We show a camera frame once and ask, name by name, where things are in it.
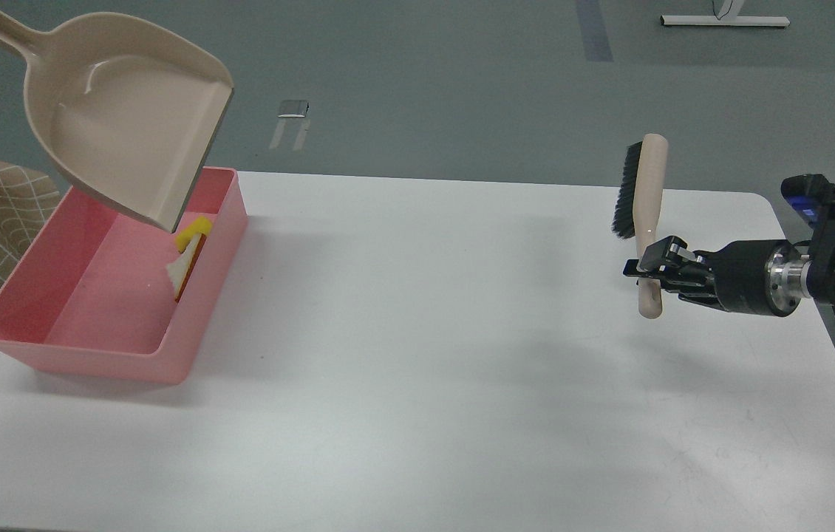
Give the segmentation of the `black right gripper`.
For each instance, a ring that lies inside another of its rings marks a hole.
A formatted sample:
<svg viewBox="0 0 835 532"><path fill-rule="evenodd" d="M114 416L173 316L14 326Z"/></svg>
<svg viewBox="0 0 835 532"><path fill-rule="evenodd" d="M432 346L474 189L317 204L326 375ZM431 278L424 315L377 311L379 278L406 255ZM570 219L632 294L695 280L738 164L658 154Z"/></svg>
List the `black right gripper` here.
<svg viewBox="0 0 835 532"><path fill-rule="evenodd" d="M795 248L787 240L735 240L706 255L691 251L678 236L668 236L647 246L640 259L627 260L623 276L655 282L659 290L695 305L786 317L795 310L795 299L774 283L771 270L793 259Z"/></svg>

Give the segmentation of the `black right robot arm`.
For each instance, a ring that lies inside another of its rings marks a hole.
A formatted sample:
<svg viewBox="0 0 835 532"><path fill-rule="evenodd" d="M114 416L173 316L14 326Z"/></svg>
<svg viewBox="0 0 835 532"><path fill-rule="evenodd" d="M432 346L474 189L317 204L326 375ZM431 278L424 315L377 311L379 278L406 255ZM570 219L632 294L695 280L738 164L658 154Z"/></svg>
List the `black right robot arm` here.
<svg viewBox="0 0 835 532"><path fill-rule="evenodd" d="M639 310L661 313L661 293L726 313L786 317L800 300L832 307L835 317L835 185L806 173L783 180L781 194L812 231L809 240L735 240L718 251L692 251L677 236L655 238L663 196L664 155L650 143L627 149L616 214L620 239L634 238L637 256L623 274L639 289Z"/></svg>

